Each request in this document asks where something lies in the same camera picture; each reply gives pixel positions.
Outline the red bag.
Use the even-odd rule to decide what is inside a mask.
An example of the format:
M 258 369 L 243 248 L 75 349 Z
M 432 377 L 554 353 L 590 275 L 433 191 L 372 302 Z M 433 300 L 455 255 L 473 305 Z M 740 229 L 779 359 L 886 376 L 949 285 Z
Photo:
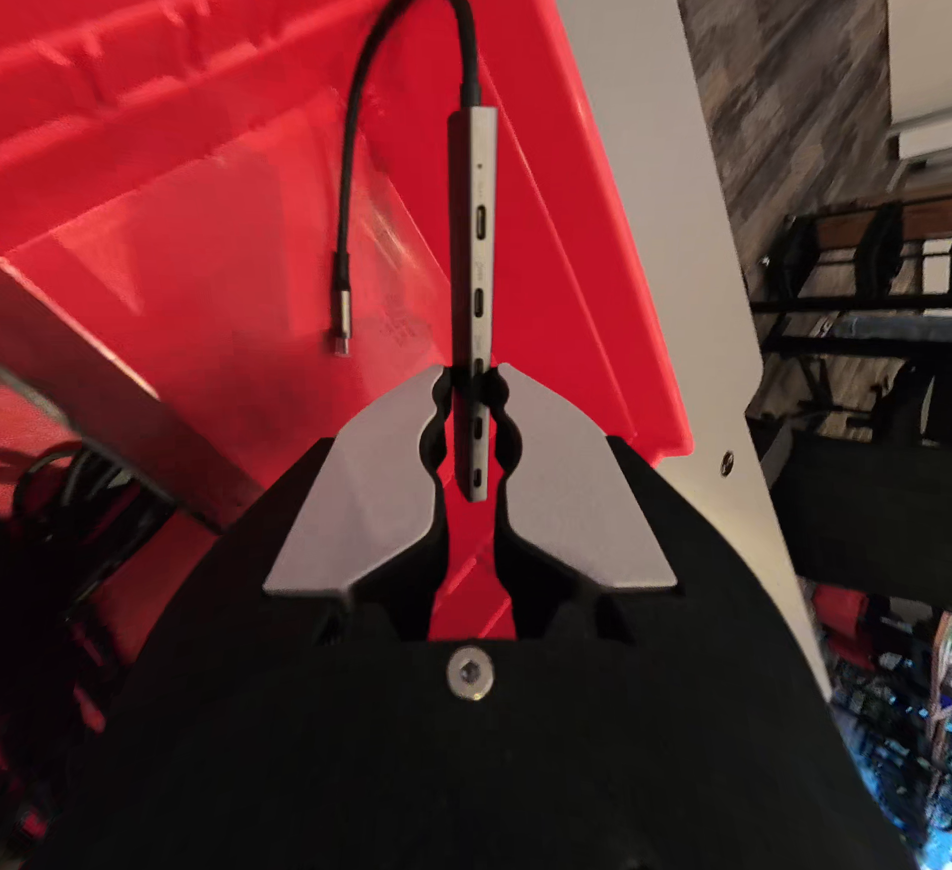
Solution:
M 817 583 L 812 593 L 814 613 L 829 651 L 837 660 L 872 672 L 878 668 L 878 651 L 867 615 L 869 604 L 862 592 L 824 583 Z

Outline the black metal rack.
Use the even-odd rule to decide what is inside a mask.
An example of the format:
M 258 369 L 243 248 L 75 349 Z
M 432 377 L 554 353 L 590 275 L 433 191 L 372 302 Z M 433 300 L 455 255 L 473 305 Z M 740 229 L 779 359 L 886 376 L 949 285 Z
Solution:
M 950 192 L 787 218 L 761 261 L 760 343 L 801 396 L 755 400 L 756 429 L 830 421 L 874 442 L 950 447 Z

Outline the white cabinet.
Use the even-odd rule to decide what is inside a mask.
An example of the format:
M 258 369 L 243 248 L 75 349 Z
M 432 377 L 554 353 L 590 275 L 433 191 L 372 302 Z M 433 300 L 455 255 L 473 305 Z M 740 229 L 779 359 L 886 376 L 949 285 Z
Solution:
M 890 134 L 901 162 L 950 153 L 951 0 L 887 0 Z

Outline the grey flat metal panel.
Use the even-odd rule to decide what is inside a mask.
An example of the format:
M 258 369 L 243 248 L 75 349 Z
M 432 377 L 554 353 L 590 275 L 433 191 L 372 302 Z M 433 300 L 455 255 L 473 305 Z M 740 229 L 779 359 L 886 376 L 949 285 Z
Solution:
M 1 364 L 3 380 L 212 531 L 264 491 L 6 258 Z

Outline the black box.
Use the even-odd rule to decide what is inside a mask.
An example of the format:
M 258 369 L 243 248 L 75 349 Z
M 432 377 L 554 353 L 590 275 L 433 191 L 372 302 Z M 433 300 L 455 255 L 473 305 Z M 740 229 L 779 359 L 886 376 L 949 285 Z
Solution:
M 798 431 L 770 495 L 798 576 L 950 611 L 950 450 Z

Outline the red plastic bin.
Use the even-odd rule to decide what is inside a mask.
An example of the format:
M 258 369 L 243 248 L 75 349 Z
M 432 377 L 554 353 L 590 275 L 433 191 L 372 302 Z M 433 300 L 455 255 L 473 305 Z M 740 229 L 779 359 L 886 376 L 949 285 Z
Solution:
M 264 491 L 220 532 L 149 647 L 326 638 L 383 610 L 281 598 L 263 583 L 340 430 L 424 369 L 451 376 L 447 121 L 456 21 L 416 0 L 375 55 L 356 137 L 352 337 L 331 336 L 344 118 L 388 0 L 2 0 L 2 259 Z M 650 472 L 693 447 L 615 174 L 555 0 L 469 0 L 482 104 L 498 111 L 490 369 L 510 364 L 608 436 L 663 545 Z M 502 469 L 455 479 L 429 640 L 517 638 L 496 575 Z M 663 550 L 669 563 L 673 549 Z M 671 564 L 675 574 L 677 565 Z M 615 632 L 637 638 L 616 597 Z

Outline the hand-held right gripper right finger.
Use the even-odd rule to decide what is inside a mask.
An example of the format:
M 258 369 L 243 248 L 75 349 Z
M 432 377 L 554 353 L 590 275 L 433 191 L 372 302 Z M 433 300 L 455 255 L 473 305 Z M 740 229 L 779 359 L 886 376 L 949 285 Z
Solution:
M 584 634 L 616 633 L 616 597 L 666 594 L 678 578 L 608 436 L 583 411 L 510 364 L 485 379 L 502 469 L 496 575 L 517 638 L 544 638 L 560 612 Z

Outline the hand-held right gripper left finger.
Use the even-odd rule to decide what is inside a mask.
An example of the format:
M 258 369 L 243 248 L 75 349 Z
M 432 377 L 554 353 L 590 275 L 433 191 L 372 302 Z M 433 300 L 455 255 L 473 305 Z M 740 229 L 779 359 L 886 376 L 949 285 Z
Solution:
M 426 641 L 449 561 L 445 490 L 451 376 L 434 365 L 374 400 L 333 440 L 263 583 L 281 598 L 383 610 Z

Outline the grey usb hub with cable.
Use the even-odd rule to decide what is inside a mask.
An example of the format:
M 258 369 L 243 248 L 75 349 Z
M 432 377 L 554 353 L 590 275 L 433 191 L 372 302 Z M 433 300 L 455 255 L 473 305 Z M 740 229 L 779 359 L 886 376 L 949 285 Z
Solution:
M 352 337 L 349 233 L 356 137 L 363 90 L 387 34 L 417 0 L 388 0 L 366 37 L 351 78 L 341 150 L 336 245 L 331 267 L 331 336 L 340 356 Z M 475 19 L 469 0 L 452 9 L 461 60 L 459 106 L 447 121 L 451 379 L 455 479 L 471 503 L 488 497 L 489 409 L 482 376 L 493 340 L 498 111 L 482 104 Z

